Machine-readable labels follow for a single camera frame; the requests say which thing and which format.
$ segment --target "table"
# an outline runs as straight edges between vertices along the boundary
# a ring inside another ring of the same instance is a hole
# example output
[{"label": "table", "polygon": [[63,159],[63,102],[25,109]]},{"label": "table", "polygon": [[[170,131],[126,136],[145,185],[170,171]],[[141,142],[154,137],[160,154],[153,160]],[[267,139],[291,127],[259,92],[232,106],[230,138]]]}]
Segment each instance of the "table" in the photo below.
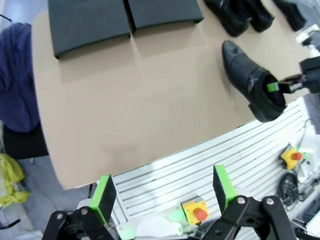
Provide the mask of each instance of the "table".
[{"label": "table", "polygon": [[[232,39],[282,79],[300,72],[308,50],[285,17],[263,33],[228,36],[199,0],[205,19],[137,31],[53,54],[48,11],[32,26],[32,54],[42,128],[65,189],[119,174],[197,145],[254,119],[248,101],[226,79],[221,45]],[[286,96],[291,102],[307,91]]]}]

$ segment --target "black shoe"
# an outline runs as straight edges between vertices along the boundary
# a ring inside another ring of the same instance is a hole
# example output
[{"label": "black shoe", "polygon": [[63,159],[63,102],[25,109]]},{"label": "black shoe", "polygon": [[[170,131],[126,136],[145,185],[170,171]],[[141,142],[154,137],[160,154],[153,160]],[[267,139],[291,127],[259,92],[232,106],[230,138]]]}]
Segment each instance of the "black shoe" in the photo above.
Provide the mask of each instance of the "black shoe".
[{"label": "black shoe", "polygon": [[268,92],[267,84],[278,80],[266,69],[252,61],[232,41],[222,44],[225,74],[231,84],[249,101],[249,108],[260,122],[278,118],[286,108],[284,95]]},{"label": "black shoe", "polygon": [[251,15],[251,25],[258,33],[261,33],[270,28],[275,17],[271,15],[261,0],[243,0],[248,13]]},{"label": "black shoe", "polygon": [[293,31],[299,31],[306,25],[307,20],[296,3],[289,0],[273,0],[273,2],[281,10]]},{"label": "black shoe", "polygon": [[220,19],[222,26],[232,37],[238,37],[249,27],[251,17],[239,0],[203,0]]}]

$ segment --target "blue jacket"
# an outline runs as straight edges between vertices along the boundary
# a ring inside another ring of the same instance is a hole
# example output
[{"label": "blue jacket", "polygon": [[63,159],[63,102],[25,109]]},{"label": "blue jacket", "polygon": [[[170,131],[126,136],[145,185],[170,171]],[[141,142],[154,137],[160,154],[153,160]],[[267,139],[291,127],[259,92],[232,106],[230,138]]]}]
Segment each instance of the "blue jacket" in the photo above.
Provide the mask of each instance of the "blue jacket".
[{"label": "blue jacket", "polygon": [[0,120],[20,133],[40,121],[29,24],[15,23],[0,34]]}]

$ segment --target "yellow-green fabric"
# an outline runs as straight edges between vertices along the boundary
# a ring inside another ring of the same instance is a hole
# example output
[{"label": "yellow-green fabric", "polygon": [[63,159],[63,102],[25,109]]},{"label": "yellow-green fabric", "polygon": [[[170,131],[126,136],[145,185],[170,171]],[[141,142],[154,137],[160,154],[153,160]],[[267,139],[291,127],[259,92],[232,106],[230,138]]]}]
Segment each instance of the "yellow-green fabric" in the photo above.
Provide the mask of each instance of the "yellow-green fabric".
[{"label": "yellow-green fabric", "polygon": [[4,177],[7,196],[0,197],[0,205],[6,207],[12,203],[24,203],[31,195],[28,191],[16,191],[13,183],[20,182],[25,178],[24,170],[16,160],[9,157],[7,154],[0,154],[1,168]]}]

